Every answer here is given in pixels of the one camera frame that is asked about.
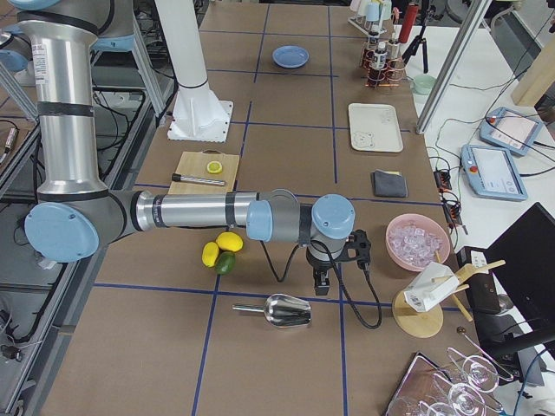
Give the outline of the blue plate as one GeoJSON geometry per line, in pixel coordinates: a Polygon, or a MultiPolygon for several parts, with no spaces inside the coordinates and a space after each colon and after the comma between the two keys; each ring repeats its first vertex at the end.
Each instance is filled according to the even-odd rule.
{"type": "Polygon", "coordinates": [[[284,45],[274,49],[272,52],[272,60],[280,68],[301,68],[309,59],[309,52],[297,45],[284,45]]]}

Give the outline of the wooden cutting board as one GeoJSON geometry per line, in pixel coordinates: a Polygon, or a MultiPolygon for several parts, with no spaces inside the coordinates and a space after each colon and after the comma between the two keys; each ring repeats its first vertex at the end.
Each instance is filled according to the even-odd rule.
{"type": "Polygon", "coordinates": [[[174,170],[182,176],[224,181],[223,185],[198,184],[172,180],[168,194],[223,194],[232,192],[240,157],[236,154],[218,152],[183,152],[174,170]],[[218,161],[222,171],[209,172],[208,165],[218,161]]]}

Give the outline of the small yellow lemon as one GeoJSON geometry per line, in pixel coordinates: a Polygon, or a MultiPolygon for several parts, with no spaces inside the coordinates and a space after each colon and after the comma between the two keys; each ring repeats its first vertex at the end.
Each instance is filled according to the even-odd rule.
{"type": "Polygon", "coordinates": [[[208,268],[213,267],[218,260],[219,253],[220,248],[215,242],[206,243],[201,253],[202,263],[208,268]]]}

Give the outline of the aluminium frame post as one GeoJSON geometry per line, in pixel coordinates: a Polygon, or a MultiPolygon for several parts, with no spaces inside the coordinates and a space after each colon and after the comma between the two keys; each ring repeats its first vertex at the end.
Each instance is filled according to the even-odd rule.
{"type": "Polygon", "coordinates": [[[460,29],[454,38],[454,42],[447,53],[440,73],[436,78],[436,82],[428,96],[421,115],[417,121],[415,132],[424,134],[438,110],[441,100],[447,91],[447,88],[454,76],[460,59],[465,49],[473,38],[473,33],[479,28],[492,0],[472,1],[467,16],[463,20],[460,29]]]}

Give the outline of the blue teach pendant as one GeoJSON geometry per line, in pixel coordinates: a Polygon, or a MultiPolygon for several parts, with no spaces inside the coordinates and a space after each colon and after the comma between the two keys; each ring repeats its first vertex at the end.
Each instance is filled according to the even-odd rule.
{"type": "Polygon", "coordinates": [[[525,156],[541,130],[534,116],[525,116],[507,107],[499,107],[480,124],[480,139],[508,149],[516,156],[525,156]]]}
{"type": "Polygon", "coordinates": [[[460,161],[473,191],[482,198],[528,199],[511,153],[500,147],[464,145],[460,161]]]}

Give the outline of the black monitor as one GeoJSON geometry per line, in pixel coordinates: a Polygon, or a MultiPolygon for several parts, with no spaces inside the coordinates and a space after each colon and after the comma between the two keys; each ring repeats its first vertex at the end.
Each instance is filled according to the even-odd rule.
{"type": "Polygon", "coordinates": [[[484,250],[489,262],[504,260],[492,274],[470,280],[467,293],[476,314],[479,339],[495,358],[545,344],[554,347],[554,217],[537,202],[484,250]],[[503,330],[496,278],[532,331],[517,335],[503,330]]]}

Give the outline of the wooden cup stand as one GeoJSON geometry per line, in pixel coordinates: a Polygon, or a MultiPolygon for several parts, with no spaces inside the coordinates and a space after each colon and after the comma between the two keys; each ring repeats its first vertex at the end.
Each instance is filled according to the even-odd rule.
{"type": "MultiPolygon", "coordinates": [[[[448,297],[451,297],[454,300],[457,308],[469,322],[473,321],[473,317],[470,315],[461,301],[455,296],[455,294],[469,287],[469,285],[466,284],[466,281],[470,277],[479,273],[485,273],[491,269],[500,267],[505,263],[505,260],[499,260],[488,263],[481,267],[476,267],[471,263],[468,263],[465,264],[458,271],[454,272],[460,284],[457,289],[448,297]]],[[[441,308],[442,301],[438,305],[430,309],[428,312],[419,313],[412,309],[406,303],[403,295],[403,290],[401,290],[395,296],[392,303],[393,316],[397,325],[407,334],[412,335],[416,338],[429,338],[438,334],[443,325],[443,310],[441,308]]]]}

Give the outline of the green lime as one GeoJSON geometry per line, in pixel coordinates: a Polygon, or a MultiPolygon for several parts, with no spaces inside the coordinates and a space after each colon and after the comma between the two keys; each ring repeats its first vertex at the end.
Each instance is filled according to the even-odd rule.
{"type": "Polygon", "coordinates": [[[218,275],[228,275],[234,269],[235,263],[235,253],[232,251],[223,251],[219,254],[214,269],[218,275]]]}

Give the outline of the grey folded cloth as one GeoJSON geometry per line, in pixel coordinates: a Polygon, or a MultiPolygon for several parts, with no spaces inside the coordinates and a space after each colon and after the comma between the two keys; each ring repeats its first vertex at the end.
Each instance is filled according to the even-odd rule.
{"type": "Polygon", "coordinates": [[[371,173],[373,192],[377,197],[406,198],[406,179],[399,173],[376,170],[371,173]]]}

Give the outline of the lemon half slice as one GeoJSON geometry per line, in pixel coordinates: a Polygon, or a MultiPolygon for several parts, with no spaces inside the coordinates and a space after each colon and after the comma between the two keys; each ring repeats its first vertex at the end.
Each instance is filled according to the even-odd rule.
{"type": "Polygon", "coordinates": [[[206,164],[206,171],[210,174],[220,174],[223,169],[222,163],[218,160],[211,160],[206,164]]]}

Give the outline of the steel muddler rod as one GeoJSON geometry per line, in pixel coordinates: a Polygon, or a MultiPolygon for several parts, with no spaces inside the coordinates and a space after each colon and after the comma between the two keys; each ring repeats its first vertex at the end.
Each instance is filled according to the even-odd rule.
{"type": "Polygon", "coordinates": [[[173,173],[171,177],[173,182],[179,183],[190,183],[197,185],[214,185],[214,186],[225,186],[226,182],[220,179],[208,179],[201,177],[187,176],[179,173],[173,173]]]}

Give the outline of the cream bear tray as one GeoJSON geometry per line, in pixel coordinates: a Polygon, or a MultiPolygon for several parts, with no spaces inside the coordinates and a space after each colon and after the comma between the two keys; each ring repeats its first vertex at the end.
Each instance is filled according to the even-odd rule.
{"type": "Polygon", "coordinates": [[[395,108],[388,104],[348,106],[350,144],[361,152],[400,153],[402,135],[395,108]]]}

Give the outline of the white paper carton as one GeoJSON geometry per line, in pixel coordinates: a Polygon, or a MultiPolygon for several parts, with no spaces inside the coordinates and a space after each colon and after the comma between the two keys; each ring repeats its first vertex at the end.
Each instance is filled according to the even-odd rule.
{"type": "Polygon", "coordinates": [[[451,295],[460,282],[446,265],[431,262],[403,290],[406,303],[416,312],[428,312],[451,295]]]}

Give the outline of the steel ice scoop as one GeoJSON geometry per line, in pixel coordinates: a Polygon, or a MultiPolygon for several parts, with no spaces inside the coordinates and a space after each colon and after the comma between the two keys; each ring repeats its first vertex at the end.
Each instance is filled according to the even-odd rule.
{"type": "Polygon", "coordinates": [[[233,304],[233,310],[261,313],[265,320],[277,328],[293,328],[311,322],[311,306],[308,301],[286,294],[269,296],[263,306],[233,304]]]}

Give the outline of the white pedestal base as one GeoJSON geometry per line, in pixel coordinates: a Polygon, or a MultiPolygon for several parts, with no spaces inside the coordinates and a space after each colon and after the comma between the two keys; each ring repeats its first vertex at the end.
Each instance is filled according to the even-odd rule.
{"type": "Polygon", "coordinates": [[[233,103],[211,90],[192,1],[155,3],[179,85],[173,107],[170,140],[226,141],[233,103]]]}

